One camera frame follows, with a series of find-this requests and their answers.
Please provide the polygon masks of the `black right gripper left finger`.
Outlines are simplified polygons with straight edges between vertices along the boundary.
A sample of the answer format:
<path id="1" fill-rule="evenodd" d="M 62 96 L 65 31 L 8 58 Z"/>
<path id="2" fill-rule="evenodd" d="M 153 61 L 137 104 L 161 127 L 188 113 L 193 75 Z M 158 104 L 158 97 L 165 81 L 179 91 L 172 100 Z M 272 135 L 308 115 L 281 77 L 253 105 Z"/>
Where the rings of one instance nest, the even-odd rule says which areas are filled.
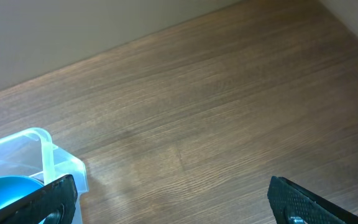
<path id="1" fill-rule="evenodd" d="M 64 175 L 0 209 L 0 224 L 71 224 L 75 217 L 77 198 L 74 177 L 71 174 Z"/>

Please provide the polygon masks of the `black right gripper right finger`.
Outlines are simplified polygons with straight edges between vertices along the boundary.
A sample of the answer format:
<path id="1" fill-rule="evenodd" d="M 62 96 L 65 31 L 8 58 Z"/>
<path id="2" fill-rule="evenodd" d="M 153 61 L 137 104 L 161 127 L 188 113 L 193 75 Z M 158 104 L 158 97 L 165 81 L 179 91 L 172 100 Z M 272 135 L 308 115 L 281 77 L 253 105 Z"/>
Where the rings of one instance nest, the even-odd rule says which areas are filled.
<path id="1" fill-rule="evenodd" d="M 277 224 L 358 224 L 358 216 L 284 178 L 270 180 L 268 201 Z"/>

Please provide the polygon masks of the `blue bowl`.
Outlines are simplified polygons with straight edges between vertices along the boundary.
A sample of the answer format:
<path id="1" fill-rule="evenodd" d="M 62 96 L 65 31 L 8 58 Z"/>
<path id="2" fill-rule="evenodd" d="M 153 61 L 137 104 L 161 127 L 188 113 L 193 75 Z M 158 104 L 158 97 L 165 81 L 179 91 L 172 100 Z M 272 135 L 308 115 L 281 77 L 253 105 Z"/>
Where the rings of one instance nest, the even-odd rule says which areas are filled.
<path id="1" fill-rule="evenodd" d="M 35 192 L 44 186 L 31 177 L 10 175 L 0 177 L 0 209 Z"/>

